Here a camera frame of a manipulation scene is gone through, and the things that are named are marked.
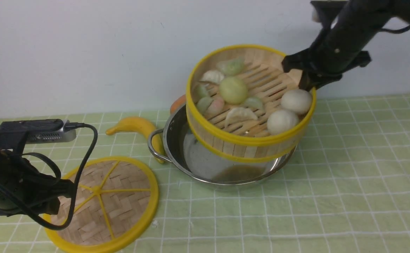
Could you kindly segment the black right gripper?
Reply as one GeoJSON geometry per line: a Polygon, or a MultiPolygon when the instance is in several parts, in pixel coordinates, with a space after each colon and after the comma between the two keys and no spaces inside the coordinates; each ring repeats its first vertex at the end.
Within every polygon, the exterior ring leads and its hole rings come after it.
{"type": "Polygon", "coordinates": [[[311,1],[322,29],[314,42],[282,61],[284,72],[302,71],[298,88],[311,91],[339,81],[343,74],[366,67],[364,47],[391,19],[387,0],[311,1]]]}

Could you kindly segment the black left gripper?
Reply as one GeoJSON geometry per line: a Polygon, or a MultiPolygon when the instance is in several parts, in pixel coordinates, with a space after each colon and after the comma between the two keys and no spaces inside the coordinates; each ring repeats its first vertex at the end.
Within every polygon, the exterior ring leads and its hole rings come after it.
{"type": "Polygon", "coordinates": [[[26,158],[0,151],[0,216],[24,214],[23,207],[38,215],[55,215],[60,197],[74,196],[71,180],[39,173],[26,158]]]}

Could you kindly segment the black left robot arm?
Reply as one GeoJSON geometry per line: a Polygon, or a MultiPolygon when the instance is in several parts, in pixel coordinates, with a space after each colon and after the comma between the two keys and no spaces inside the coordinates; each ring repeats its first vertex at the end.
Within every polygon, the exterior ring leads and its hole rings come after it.
{"type": "Polygon", "coordinates": [[[75,196],[75,184],[61,178],[54,162],[39,153],[29,155],[45,162],[54,175],[39,172],[26,154],[0,151],[0,216],[24,214],[23,207],[36,214],[55,215],[60,208],[60,196],[75,196]]]}

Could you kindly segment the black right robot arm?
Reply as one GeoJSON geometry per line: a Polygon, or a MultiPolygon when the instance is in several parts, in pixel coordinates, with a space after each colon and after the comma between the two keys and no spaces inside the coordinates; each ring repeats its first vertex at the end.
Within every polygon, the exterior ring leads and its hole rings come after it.
{"type": "Polygon", "coordinates": [[[339,81],[345,72],[366,67],[371,57],[364,47],[379,32],[410,30],[410,0],[311,1],[322,29],[309,48],[282,61],[285,73],[302,72],[305,91],[339,81]]]}

